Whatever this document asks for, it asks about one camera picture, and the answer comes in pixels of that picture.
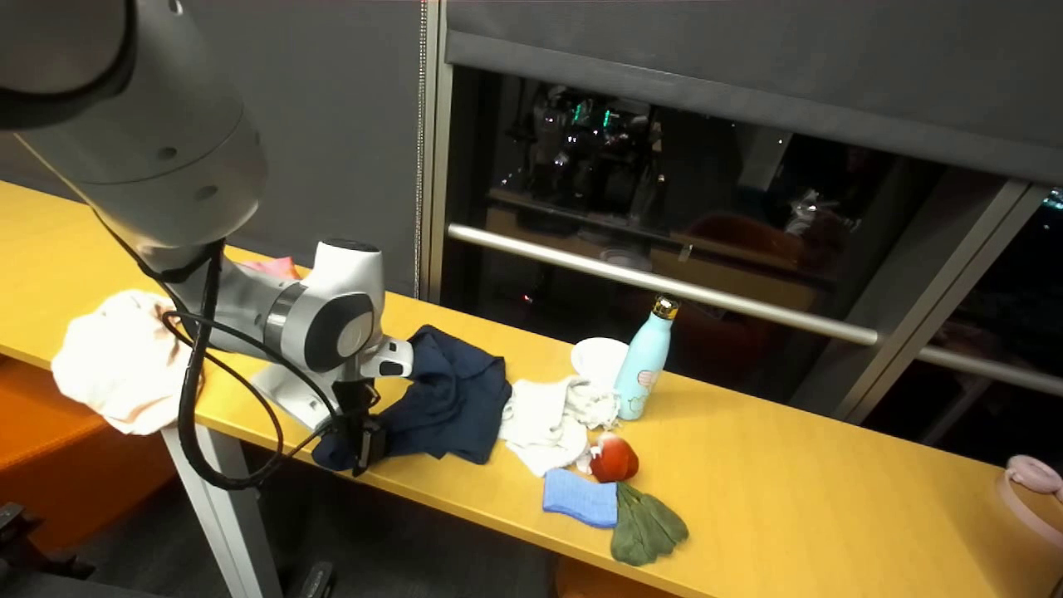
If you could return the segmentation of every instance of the navy fabric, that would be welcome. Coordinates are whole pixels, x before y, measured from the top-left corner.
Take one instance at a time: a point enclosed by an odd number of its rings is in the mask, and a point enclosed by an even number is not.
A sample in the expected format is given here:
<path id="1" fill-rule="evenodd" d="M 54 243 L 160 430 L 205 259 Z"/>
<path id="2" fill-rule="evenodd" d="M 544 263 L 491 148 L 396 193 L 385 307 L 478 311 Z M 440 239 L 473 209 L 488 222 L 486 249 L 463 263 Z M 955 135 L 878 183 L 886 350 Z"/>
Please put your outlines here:
<path id="1" fill-rule="evenodd" d="M 496 359 L 437 325 L 412 340 L 412 385 L 382 412 L 390 455 L 445 451 L 486 465 L 509 402 L 504 359 Z"/>

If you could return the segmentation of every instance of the wooden table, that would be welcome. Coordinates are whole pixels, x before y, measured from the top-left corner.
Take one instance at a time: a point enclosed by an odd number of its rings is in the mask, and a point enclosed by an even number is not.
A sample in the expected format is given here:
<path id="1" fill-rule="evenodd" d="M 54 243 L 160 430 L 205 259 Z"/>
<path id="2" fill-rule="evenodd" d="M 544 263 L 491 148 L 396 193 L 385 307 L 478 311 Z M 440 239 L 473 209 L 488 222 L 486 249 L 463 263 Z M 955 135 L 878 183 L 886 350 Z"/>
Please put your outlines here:
<path id="1" fill-rule="evenodd" d="M 0 350 L 39 369 L 73 315 L 149 289 L 88 209 L 17 187 L 0 187 L 0 263 Z M 555 340 L 390 296 L 385 332 L 412 337 L 421 321 L 504 356 L 511 379 L 570 377 L 570 346 Z M 400 393 L 401 382 L 382 382 L 390 402 Z M 223 377 L 210 377 L 199 422 L 220 463 L 233 460 L 226 438 L 273 442 L 265 416 Z M 542 483 L 502 445 L 488 465 L 408 455 L 359 483 L 675 595 L 1048 595 L 1063 576 L 1063 559 L 1005 512 L 994 465 L 682 377 L 661 377 L 647 416 L 623 436 L 645 463 L 639 488 L 691 526 L 691 542 L 647 569 L 613 560 L 607 531 L 544 516 Z M 190 473 L 183 483 L 233 595 L 276 590 L 254 500 Z"/>

